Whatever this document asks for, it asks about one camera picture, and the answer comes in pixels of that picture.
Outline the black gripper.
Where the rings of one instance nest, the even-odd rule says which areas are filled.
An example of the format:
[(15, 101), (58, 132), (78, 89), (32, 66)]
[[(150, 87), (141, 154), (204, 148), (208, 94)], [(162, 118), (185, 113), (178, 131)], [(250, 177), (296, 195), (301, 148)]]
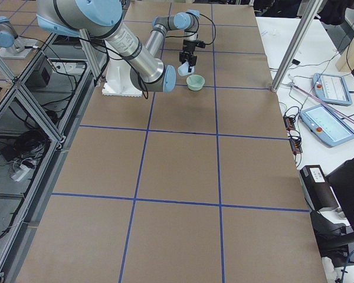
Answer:
[(183, 41), (182, 51), (179, 53), (179, 62), (184, 64), (188, 62), (188, 73), (195, 72), (197, 56), (194, 54), (195, 41)]

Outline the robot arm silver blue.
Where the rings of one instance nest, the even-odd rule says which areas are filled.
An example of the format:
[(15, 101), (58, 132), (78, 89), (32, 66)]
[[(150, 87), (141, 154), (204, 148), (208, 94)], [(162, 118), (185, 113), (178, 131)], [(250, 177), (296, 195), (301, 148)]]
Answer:
[(183, 30), (191, 37), (199, 27), (200, 13), (187, 10), (154, 19), (149, 40), (142, 44), (123, 22), (120, 1), (37, 1), (38, 25), (49, 32), (78, 37), (82, 29), (105, 40), (131, 68), (132, 84), (141, 92), (171, 92), (176, 71), (156, 58), (168, 31)]

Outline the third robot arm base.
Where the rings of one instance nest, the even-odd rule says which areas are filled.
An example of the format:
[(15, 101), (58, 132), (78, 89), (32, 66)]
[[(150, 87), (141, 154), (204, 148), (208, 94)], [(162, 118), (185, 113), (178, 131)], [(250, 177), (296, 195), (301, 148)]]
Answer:
[(26, 46), (26, 40), (18, 35), (9, 19), (0, 16), (0, 56), (6, 59), (25, 59), (30, 53)]

